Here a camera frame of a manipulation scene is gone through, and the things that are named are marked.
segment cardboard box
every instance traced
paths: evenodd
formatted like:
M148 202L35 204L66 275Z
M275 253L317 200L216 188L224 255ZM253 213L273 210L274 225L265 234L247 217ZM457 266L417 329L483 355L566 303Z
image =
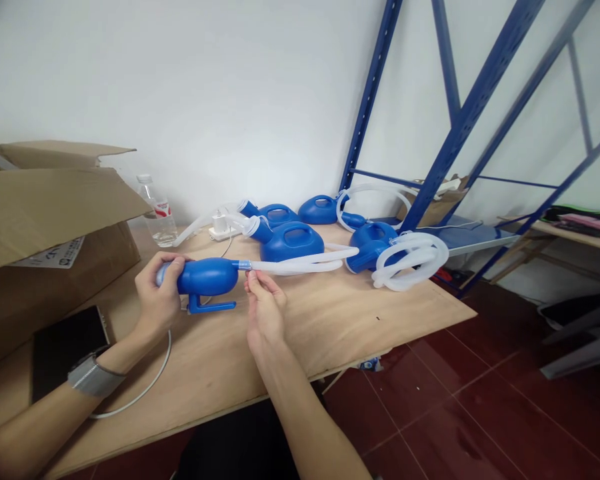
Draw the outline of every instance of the cardboard box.
M451 180L458 178L458 175L452 176ZM444 192L440 195L440 200L432 200L429 204L425 214L422 216L420 223L418 223L418 227L430 227L432 225L436 225L442 221L446 214L450 212L453 206L460 202L469 189L465 188L467 182L469 181L469 176L463 177L460 182L460 186L458 190L450 190ZM415 201L415 195L411 193L405 193L406 198L411 202ZM400 206L400 210L398 210L398 214L396 217L398 220L404 220L407 214L407 208L404 204Z
M132 151L61 141L0 145L0 358L139 260L126 220L150 211L98 157ZM71 268L10 266L84 237Z

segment pink cloth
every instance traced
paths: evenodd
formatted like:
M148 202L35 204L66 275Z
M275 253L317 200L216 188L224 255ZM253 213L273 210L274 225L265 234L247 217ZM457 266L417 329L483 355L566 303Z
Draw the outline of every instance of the pink cloth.
M600 220L593 217L587 217L586 215L578 215L577 213L566 213L560 215L560 219L564 221L570 221L574 223L580 223L591 228L600 230Z

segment white wall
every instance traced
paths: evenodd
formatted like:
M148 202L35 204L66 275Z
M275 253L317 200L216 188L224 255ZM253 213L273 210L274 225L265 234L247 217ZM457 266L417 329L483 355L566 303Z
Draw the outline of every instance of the white wall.
M546 1L452 173L470 171L575 2ZM242 197L298 207L339 184L383 4L2 1L0 142L51 138L136 147L103 164L132 185L135 174L153 174L168 187L180 222ZM446 4L464 100L514 1ZM359 167L423 178L449 118L431 3L405 0L402 8ZM600 0L575 37L597 142ZM584 154L564 52L484 174L558 183ZM459 213L493 222L531 211L547 194L478 181ZM562 201L600 208L600 160ZM376 193L351 203L369 216L392 205ZM547 285L550 274L534 262L506 280ZM549 296L563 291L552 288Z
M0 142L138 148L180 222L335 190L379 29L369 0L0 1Z

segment plywood tabletop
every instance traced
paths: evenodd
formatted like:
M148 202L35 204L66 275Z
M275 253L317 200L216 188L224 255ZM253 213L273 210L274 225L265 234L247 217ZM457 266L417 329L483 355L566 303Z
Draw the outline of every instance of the plywood tabletop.
M510 220L515 220L518 217L513 216L513 217L498 217L498 218L501 218L502 220L510 221ZM526 219L520 220L520 222L516 222L516 223L524 223L525 221L526 221ZM568 230L562 230L562 229L552 226L550 223L543 222L540 220L534 222L534 224L531 226L531 228L534 230L541 231L543 233L548 233L550 235L554 235L556 237L564 238L566 240L571 240L571 241L578 242L578 243L583 243L585 245L589 245L591 247L600 249L600 238L597 238L597 237L592 237L590 235L583 235L582 233L576 233L576 232L572 232L572 231L568 231Z
M326 242L348 243L350 234L337 225L315 229ZM134 232L134 238L143 258L140 264L81 307L100 306L115 339L123 338L135 326L140 306L133 278L157 251L146 230ZM226 246L226 241L211 242L201 233L178 250L202 259L220 256ZM259 259L259 244L238 236L226 258ZM266 396L247 347L247 297L241 280L234 290L211 300L236 301L234 310L193 316L183 313L173 330L171 358L160 380L128 410L85 422L52 461L47 477L66 475ZM277 277L276 281L289 298L288 342L312 379L475 316L468 306L430 281L398 293L374 289L368 272L353 275L344 268ZM144 390L160 368L166 348L165 338L99 410L116 409ZM26 408L30 352L23 347L0 362L0 423Z

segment metal shelf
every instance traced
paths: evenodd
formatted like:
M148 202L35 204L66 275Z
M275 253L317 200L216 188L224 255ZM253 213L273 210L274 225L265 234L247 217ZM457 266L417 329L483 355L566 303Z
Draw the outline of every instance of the metal shelf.
M526 222L518 228L515 234L504 232L498 227L505 224L496 225L496 227L481 226L480 229L468 227L452 228L452 229L420 229L432 233L444 240L449 248L457 255L460 253L469 253L497 245L503 245L494 256L477 272L477 274L464 286L459 289L458 296L462 297L472 286L482 278L482 276L498 261L508 250L509 246L525 232L527 232L533 223L538 220L544 211L549 208L560 195L573 182L590 167L593 162L600 156L600 143L593 145L591 140L591 132L589 130L589 120L587 116L587 108L583 93L582 80L577 61L577 53L573 42L573 32L576 30L584 16L589 11L594 0L580 0L569 14L567 20L556 34L553 42L547 49L542 60L531 74L528 82L522 89L522 92L516 98L513 106L510 108L502 124L491 138L489 144L473 167L467 187L471 187L476 180L484 179L491 181L503 181L509 183L518 183L522 185L530 185L540 188L552 189L553 192L540 205L540 207L532 214L526 215ZM453 63L453 52L451 48L451 38L449 36L449 27L447 24L447 16L445 12L444 0L431 0L433 9L433 17L438 40L438 48L440 52L440 60L442 64L443 77L445 81L445 92L447 96L447 106L449 109L449 118L451 120L451 129L440 148L429 173L422 185L416 184L409 180L398 179L378 173L364 171L356 168L360 148L364 140L365 132L371 116L373 102L377 93L379 82L384 68L386 56L391 44L391 36L395 30L395 24L399 14L401 0L387 0L385 5L385 13L383 16L378 40L376 42L374 58L369 68L367 76L367 84L365 93L360 104L358 119L356 122L351 147L345 163L345 168L342 174L340 190L349 188L354 174L365 175L368 177L404 185L408 187L416 187L419 189L419 194L416 196L411 209L409 210L405 221L400 228L400 232L415 230L422 216L426 212L435 192L444 181L454 160L457 158L464 142L473 130L476 122L480 118L482 111L488 103L491 95L497 87L502 75L509 66L513 56L515 55L518 46L526 36L529 28L535 20L540 8L544 4L544 0L517 0L514 4L498 38L496 39L487 59L476 78L469 95L463 105L460 105L458 86L455 75L455 66ZM580 121L583 132L583 140L585 143L587 156L582 160L580 165L560 184L546 185L543 183L533 183L514 179L504 179L498 177L488 177L482 175L486 164L491 160L494 152L500 146L502 140L508 134L511 126L517 120L520 112L524 109L527 102L535 92L536 88L545 78L547 72L554 64L556 58L567 47L569 49L569 58L573 70L573 78L576 85L575 93L578 101ZM457 204L445 217L438 226L443 225L459 225L470 220L463 219L454 215ZM480 234L486 235L491 240L480 238Z

